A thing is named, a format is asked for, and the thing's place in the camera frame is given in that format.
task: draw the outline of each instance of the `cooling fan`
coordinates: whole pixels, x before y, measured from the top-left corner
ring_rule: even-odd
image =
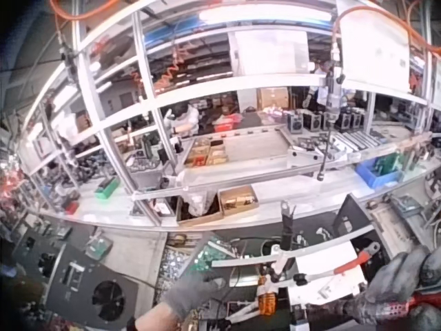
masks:
[[[103,281],[95,287],[92,305],[104,321],[116,321],[124,311],[123,290],[118,283]]]

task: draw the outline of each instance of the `blue bin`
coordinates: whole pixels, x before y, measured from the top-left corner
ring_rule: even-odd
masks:
[[[375,164],[375,161],[377,161],[377,158],[364,161],[362,163],[359,163],[356,168],[356,172],[360,175],[361,178],[363,178],[363,180],[370,188],[379,188],[392,181],[398,181],[401,171],[394,171],[390,174],[385,174],[383,176],[377,177],[371,171],[373,165]]]

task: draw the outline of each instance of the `gray work glove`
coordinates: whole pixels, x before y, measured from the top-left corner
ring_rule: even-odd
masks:
[[[418,285],[430,286],[441,280],[441,248],[429,254],[425,246],[418,246],[409,254],[398,254],[383,266],[358,296],[348,313],[360,324],[375,325],[376,308],[384,303],[404,303]],[[441,330],[441,310],[431,305],[419,305],[408,317],[388,322],[381,330]]]
[[[163,296],[177,317],[183,321],[191,310],[196,309],[212,298],[226,282],[213,278],[210,273],[195,272],[180,278]]]
[[[310,94],[308,94],[308,96],[306,97],[306,99],[303,100],[302,107],[303,107],[304,109],[306,109],[306,108],[309,107],[309,103],[311,102],[311,99],[312,99],[312,96],[311,96]]]

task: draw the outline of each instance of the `cardboard box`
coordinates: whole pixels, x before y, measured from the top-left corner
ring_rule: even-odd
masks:
[[[176,207],[176,220],[179,225],[194,226],[209,222],[218,221],[223,219],[223,213],[221,208],[221,200],[219,199],[219,193],[213,199],[213,203],[210,206],[208,213],[201,217],[194,217],[183,219],[185,215],[188,215],[188,203],[185,203],[181,197],[179,197],[178,205]]]
[[[220,192],[219,195],[220,204],[225,216],[246,212],[259,206],[256,193],[250,185],[225,190]],[[253,202],[248,203],[250,197],[253,198]]]
[[[257,100],[261,110],[272,106],[289,108],[288,88],[260,88]]]

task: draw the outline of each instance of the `worker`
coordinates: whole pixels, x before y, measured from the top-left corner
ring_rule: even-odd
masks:
[[[326,61],[324,63],[321,63],[318,65],[318,68],[316,71],[314,71],[314,74],[328,74],[328,72],[331,70],[332,62]],[[308,109],[311,103],[312,98],[317,93],[317,99],[316,99],[316,107],[311,106],[310,110],[318,110],[318,111],[325,111],[326,110],[326,101],[328,97],[328,87],[318,87],[318,86],[311,86],[309,87],[309,92],[305,100],[303,100],[302,107],[304,109]],[[348,100],[353,99],[355,96],[356,91],[355,90],[348,90],[348,89],[342,89],[342,107],[347,107]]]
[[[398,254],[388,265],[382,267],[365,292],[356,297],[356,304],[348,315],[358,323],[374,325],[373,316],[363,313],[367,303],[405,302],[421,283],[441,279],[441,248],[429,254],[424,246],[412,252]],[[174,287],[164,294],[163,302],[149,312],[132,320],[127,331],[172,331],[191,310],[209,298],[216,297],[225,286],[223,279],[214,279],[207,274],[196,273],[179,279]],[[354,327],[350,330],[369,330]],[[441,310],[421,304],[410,311],[406,319],[383,325],[382,330],[441,330]]]
[[[191,137],[199,131],[199,111],[188,101],[177,103],[165,114],[164,125],[173,135]]]

